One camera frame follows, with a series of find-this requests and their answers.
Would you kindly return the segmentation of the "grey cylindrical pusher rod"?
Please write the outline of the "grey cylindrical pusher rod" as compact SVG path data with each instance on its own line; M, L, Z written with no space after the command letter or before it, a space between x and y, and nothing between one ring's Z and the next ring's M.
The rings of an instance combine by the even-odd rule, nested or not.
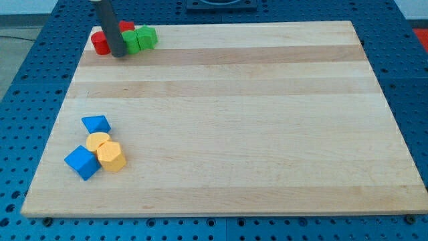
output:
M122 58L127 54L126 43L122 37L118 20L111 0L90 0L100 20L100 26L106 36L111 54Z

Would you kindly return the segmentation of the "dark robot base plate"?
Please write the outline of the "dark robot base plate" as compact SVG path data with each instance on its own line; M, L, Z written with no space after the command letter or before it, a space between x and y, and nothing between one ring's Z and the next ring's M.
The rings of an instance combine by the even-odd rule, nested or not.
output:
M188 12L256 9L257 0L186 0Z

